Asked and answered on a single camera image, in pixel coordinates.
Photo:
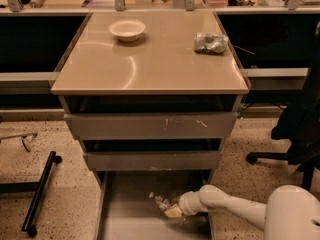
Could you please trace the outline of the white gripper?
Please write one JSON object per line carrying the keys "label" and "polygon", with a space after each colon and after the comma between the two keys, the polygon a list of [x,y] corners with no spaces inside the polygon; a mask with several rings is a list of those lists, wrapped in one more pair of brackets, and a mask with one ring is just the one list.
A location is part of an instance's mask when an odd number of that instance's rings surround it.
{"label": "white gripper", "polygon": [[200,210],[200,199],[197,192],[184,193],[178,201],[178,206],[174,205],[165,211],[168,218],[180,218],[183,213],[187,216],[193,216]]}

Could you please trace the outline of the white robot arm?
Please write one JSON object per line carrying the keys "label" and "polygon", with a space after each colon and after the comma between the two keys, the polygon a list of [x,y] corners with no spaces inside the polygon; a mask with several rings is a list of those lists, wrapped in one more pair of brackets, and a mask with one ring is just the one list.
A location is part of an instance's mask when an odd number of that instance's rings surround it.
{"label": "white robot arm", "polygon": [[320,202],[309,191],[294,185],[274,190],[266,204],[229,195],[216,186],[204,185],[184,193],[166,206],[169,218],[193,216],[222,208],[264,233],[263,240],[320,240]]}

